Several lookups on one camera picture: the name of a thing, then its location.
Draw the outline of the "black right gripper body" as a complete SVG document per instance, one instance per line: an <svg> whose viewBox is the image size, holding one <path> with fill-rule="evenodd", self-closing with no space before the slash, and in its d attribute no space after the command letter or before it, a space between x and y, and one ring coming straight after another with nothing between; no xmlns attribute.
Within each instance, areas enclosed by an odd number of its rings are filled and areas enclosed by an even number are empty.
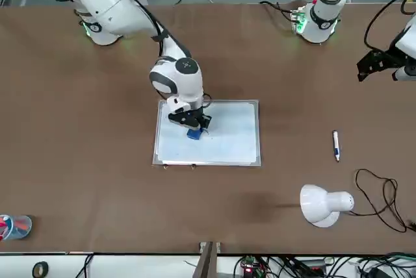
<svg viewBox="0 0 416 278"><path fill-rule="evenodd" d="M202 122L203 120L203 109L199 108L196 110L188 110L181 113L181 122L197 121Z"/></svg>

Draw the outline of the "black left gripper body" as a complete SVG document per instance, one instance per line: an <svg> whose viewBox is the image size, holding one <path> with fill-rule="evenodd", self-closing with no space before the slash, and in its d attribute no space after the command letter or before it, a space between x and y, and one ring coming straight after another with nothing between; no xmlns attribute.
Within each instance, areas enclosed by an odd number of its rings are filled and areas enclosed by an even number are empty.
<svg viewBox="0 0 416 278"><path fill-rule="evenodd" d="M387 65L389 67L404 67L408 63L408 56L397 48L396 44L396 42L392 42L386 51Z"/></svg>

